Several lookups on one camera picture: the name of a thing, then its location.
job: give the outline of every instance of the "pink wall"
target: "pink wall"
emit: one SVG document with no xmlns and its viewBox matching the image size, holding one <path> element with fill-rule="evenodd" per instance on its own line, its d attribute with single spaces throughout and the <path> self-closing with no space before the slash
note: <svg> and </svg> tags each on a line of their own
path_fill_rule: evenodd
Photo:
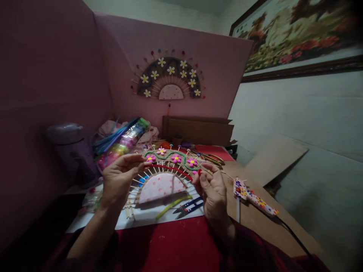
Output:
<svg viewBox="0 0 363 272">
<path fill-rule="evenodd" d="M 81 0 L 5 0 L 0 9 L 0 251 L 65 187 L 43 138 L 53 123 L 95 131 L 112 115 L 93 13 Z"/>
<path fill-rule="evenodd" d="M 252 41 L 220 36 L 173 26 L 159 25 L 112 15 L 96 14 L 101 35 L 115 113 L 122 120 L 142 116 L 161 129 L 169 101 L 132 93 L 131 78 L 136 64 L 146 67 L 143 57 L 161 48 L 182 50 L 199 64 L 207 89 L 206 99 L 171 101 L 171 115 L 227 118 L 248 60 Z"/>
</svg>

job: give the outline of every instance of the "red cloth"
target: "red cloth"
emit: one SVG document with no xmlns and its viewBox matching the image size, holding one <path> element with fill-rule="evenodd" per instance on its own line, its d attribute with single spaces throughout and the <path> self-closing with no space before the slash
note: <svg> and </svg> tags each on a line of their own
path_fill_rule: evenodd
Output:
<svg viewBox="0 0 363 272">
<path fill-rule="evenodd" d="M 220 241 L 209 231 L 204 216 L 118 230 L 100 260 L 102 271 L 328 271 L 318 262 L 300 259 L 301 266 L 284 252 L 237 223 L 234 255 L 228 258 Z M 89 271 L 65 257 L 78 233 L 67 234 L 51 263 L 60 271 Z"/>
</svg>

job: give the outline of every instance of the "blue scissors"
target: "blue scissors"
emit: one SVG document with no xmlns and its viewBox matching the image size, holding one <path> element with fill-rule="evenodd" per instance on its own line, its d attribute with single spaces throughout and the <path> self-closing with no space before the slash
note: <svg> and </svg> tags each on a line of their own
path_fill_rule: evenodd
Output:
<svg viewBox="0 0 363 272">
<path fill-rule="evenodd" d="M 177 208 L 177 209 L 173 212 L 173 214 L 174 214 L 174 213 L 179 213 L 179 212 L 180 212 L 180 214 L 179 214 L 179 215 L 178 215 L 178 217 L 176 218 L 176 220 L 177 220 L 177 219 L 180 219 L 180 218 L 182 218 L 182 217 L 184 217 L 184 216 L 186 216 L 186 215 L 190 214 L 191 212 L 195 211 L 196 209 L 200 208 L 201 206 L 203 206 L 203 197 L 202 197 L 202 196 L 200 196 L 200 197 L 198 197 L 198 198 L 196 198 L 196 199 L 194 199 L 194 200 L 192 200 L 192 201 L 190 201 L 190 202 L 188 202 L 188 203 L 184 204 L 184 205 L 183 205 L 183 206 L 181 206 L 180 208 Z"/>
</svg>

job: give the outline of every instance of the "red trim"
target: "red trim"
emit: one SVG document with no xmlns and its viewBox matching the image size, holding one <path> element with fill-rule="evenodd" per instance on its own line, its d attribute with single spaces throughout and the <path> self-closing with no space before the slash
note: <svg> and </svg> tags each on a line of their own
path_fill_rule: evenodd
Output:
<svg viewBox="0 0 363 272">
<path fill-rule="evenodd" d="M 161 167 L 161 168 L 166 168 L 166 169 L 169 169 L 169 170 L 175 170 L 175 171 L 177 171 L 177 172 L 179 172 L 180 174 L 182 174 L 182 175 L 184 175 L 184 176 L 186 176 L 188 179 L 190 179 L 191 181 L 193 180 L 191 177 L 190 177 L 190 175 L 188 175 L 188 174 L 186 174 L 186 173 L 184 173 L 184 172 L 182 172 L 182 171 L 180 171 L 178 168 L 175 168 L 175 167 L 168 167 L 168 166 L 166 166 L 166 165 L 151 165 L 150 167 Z"/>
</svg>

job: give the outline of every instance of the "painting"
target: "painting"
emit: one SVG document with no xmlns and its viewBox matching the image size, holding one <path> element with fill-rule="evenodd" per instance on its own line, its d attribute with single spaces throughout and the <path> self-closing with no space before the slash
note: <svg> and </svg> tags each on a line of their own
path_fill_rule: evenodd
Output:
<svg viewBox="0 0 363 272">
<path fill-rule="evenodd" d="M 253 40 L 242 82 L 362 69 L 357 17 L 344 0 L 259 0 L 231 27 Z"/>
</svg>

